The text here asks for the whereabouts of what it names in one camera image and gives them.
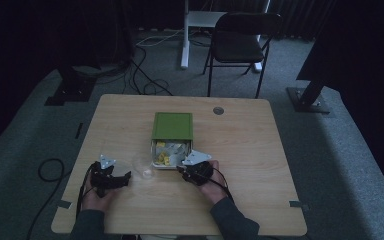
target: green box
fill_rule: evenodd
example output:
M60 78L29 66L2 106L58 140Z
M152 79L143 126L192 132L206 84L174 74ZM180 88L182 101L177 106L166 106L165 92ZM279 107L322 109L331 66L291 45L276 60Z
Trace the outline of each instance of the green box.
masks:
M175 169L181 165L181 161L190 154L192 143L192 113L155 113L151 141L155 168Z

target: sleeve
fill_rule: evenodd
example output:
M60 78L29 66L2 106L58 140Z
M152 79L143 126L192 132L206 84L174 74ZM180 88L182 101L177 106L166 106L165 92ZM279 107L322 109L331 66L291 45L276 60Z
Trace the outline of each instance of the sleeve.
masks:
M223 198L210 211L225 240L258 239L260 225L239 211L229 198Z
M98 210L80 211L71 231L70 240L105 239L104 216L104 212Z

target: hand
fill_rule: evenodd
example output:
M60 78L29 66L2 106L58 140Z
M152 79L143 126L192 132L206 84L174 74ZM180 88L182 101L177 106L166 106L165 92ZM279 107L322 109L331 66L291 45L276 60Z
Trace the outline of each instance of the hand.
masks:
M208 162L213 168L218 170L219 163L217 160L211 160ZM213 172L213 176L211 176L211 179L220 183L222 186L225 186L224 178L218 171ZM199 186L198 189L213 204L216 204L218 201L227 197L226 192L220 186L211 181L208 181L207 183Z
M90 183L91 173L89 173L86 186L85 186L85 195L83 196L82 201L82 210L91 209L91 210L99 210L102 212L106 212L114 200L115 196L119 192L120 189L111 189L106 191L105 196L100 198L95 190L92 189L92 185Z

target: black chair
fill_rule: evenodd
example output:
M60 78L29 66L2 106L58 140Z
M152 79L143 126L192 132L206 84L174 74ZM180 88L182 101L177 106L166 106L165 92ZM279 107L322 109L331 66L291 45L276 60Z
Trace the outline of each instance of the black chair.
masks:
M262 62L260 81L255 98L260 94L264 70L269 54L270 41L279 32L282 17L274 13L226 13L220 17L211 37L211 46L202 74L210 68L208 93L211 93L213 67L247 67L247 74L254 63ZM261 47L258 36L266 39ZM214 59L223 65L214 65Z

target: gray carpet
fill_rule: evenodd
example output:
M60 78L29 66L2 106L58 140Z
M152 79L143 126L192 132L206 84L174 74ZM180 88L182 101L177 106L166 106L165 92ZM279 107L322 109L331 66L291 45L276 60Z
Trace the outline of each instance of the gray carpet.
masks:
M209 42L205 37L193 39ZM208 78L201 71L207 48L191 45L189 68L182 70L181 46L182 42L173 38L144 47L146 59L141 69L154 80L166 81L173 95L206 96ZM260 94L260 98L272 105L298 196L305 204L303 211L308 226L307 236L279 239L384 239L384 177L339 94L328 88L322 91L321 96L332 112L322 115L295 112L286 93L286 87L308 84L295 78L311 47L312 43L301 40L274 40ZM139 63L143 56L137 50L135 62ZM95 71L87 67L78 69ZM242 76L242 71L215 69L212 96L253 98L258 74ZM137 94L129 84L132 83L129 77L127 74L101 78L89 102L68 102L59 107L44 106L61 80L58 73L51 72L37 85L0 138L0 240L26 238L35 215L56 185L39 179L39 164L44 159L59 158L65 164L65 172L69 171L99 97L106 93ZM148 82L140 73L135 79L140 89ZM80 123L83 128L76 136ZM59 171L57 164L49 164L43 175L53 178ZM67 181L67 178L62 181L38 218L31 239L68 238L53 233L50 228L56 202Z

